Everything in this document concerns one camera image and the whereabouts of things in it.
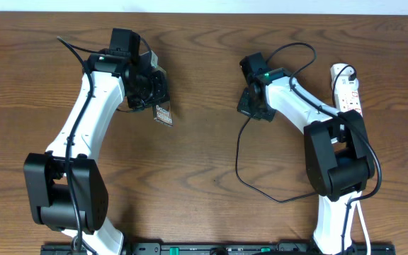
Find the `wooden table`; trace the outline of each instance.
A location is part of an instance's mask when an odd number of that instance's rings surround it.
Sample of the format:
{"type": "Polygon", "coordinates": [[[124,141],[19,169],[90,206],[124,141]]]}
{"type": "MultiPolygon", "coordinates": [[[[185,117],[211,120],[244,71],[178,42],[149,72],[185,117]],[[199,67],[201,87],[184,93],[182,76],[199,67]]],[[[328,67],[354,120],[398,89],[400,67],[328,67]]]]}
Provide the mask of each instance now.
{"type": "MultiPolygon", "coordinates": [[[[33,222],[23,162],[53,141],[81,85],[79,63],[56,36],[100,50],[114,27],[138,32],[159,56],[174,114],[173,128],[154,122],[151,110],[114,114],[98,166],[117,228],[164,242],[311,237],[317,197],[278,205],[234,174],[237,133],[246,120],[236,111],[246,86],[239,61],[303,41],[318,58],[299,80],[323,101],[331,102],[332,64],[358,71],[365,124],[384,176],[379,194],[362,202],[369,234],[408,254],[407,16],[157,13],[0,13],[0,254],[38,254],[45,242],[69,242],[33,222]]],[[[308,49],[291,48],[271,66],[295,70],[310,58],[308,49]]],[[[277,198],[312,190],[302,134],[279,114],[272,123],[249,123],[239,164],[242,178],[277,198]]],[[[369,181],[367,190],[374,185],[369,181]]],[[[352,235],[364,242],[358,220],[352,235]]]]}

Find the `white cable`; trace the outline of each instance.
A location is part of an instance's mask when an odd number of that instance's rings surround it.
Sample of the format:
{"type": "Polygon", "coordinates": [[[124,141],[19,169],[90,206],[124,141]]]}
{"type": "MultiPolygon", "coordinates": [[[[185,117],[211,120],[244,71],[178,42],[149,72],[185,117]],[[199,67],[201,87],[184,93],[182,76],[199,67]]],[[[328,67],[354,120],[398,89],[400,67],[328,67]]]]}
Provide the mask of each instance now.
{"type": "Polygon", "coordinates": [[[371,255],[371,243],[369,241],[368,229],[366,228],[365,218],[361,212],[361,204],[358,200],[356,202],[356,207],[358,208],[358,216],[360,217],[361,228],[363,229],[363,234],[365,235],[366,240],[366,255],[371,255]]]}

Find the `power strip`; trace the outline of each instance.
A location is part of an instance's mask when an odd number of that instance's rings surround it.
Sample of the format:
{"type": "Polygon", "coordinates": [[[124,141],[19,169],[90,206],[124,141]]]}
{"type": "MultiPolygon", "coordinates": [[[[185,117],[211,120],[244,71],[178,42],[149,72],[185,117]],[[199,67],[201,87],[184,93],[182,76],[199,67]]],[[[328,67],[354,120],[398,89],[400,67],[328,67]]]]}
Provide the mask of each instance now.
{"type": "MultiPolygon", "coordinates": [[[[347,64],[344,63],[338,63],[334,64],[330,68],[330,74],[332,75],[331,88],[335,86],[334,80],[336,76],[346,65],[347,64]]],[[[355,80],[349,81],[349,76],[354,72],[355,70],[353,70],[352,67],[347,67],[341,73],[341,75],[339,75],[338,81],[336,81],[336,88],[334,90],[334,100],[338,110],[342,112],[355,110],[363,116],[361,112],[360,97],[358,94],[358,79],[355,78],[355,80]]]]}

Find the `black joint housing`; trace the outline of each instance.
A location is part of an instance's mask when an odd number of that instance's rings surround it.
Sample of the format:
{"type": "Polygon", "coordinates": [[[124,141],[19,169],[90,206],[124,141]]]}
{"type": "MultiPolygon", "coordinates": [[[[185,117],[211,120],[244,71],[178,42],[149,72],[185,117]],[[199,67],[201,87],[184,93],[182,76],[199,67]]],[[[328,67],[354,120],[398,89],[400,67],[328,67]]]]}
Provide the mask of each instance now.
{"type": "MultiPolygon", "coordinates": [[[[350,110],[340,113],[340,117],[350,122],[368,139],[359,113],[350,110]]],[[[367,180],[375,172],[373,157],[356,134],[347,127],[341,131],[340,123],[330,119],[306,126],[304,136],[306,171],[318,194],[328,196],[335,202],[343,195],[366,188],[367,180]],[[335,153],[332,139],[339,137],[344,138],[346,148],[335,153]]]]}
{"type": "MultiPolygon", "coordinates": [[[[26,188],[34,222],[51,230],[75,230],[77,221],[68,185],[57,184],[64,173],[64,158],[30,153],[25,160],[26,188]]],[[[93,159],[72,159],[73,185],[83,231],[92,234],[103,225],[108,191],[93,159]]]]}
{"type": "Polygon", "coordinates": [[[140,59],[140,35],[122,28],[113,28],[108,53],[113,56],[128,57],[133,63],[140,59]]]}

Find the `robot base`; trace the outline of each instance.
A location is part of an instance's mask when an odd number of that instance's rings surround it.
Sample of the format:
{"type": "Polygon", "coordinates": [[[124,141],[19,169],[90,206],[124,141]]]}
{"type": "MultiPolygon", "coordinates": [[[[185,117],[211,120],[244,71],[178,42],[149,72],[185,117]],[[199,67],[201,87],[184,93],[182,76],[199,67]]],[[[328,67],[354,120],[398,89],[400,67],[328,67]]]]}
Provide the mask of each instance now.
{"type": "MultiPolygon", "coordinates": [[[[158,244],[131,243],[122,255],[254,255],[274,252],[282,255],[317,255],[320,253],[313,242],[281,241],[279,244],[158,244]]],[[[66,255],[70,245],[43,245],[40,255],[66,255]]],[[[353,244],[347,255],[366,255],[366,245],[353,244]]],[[[392,244],[371,244],[372,255],[396,255],[392,244]]]]}

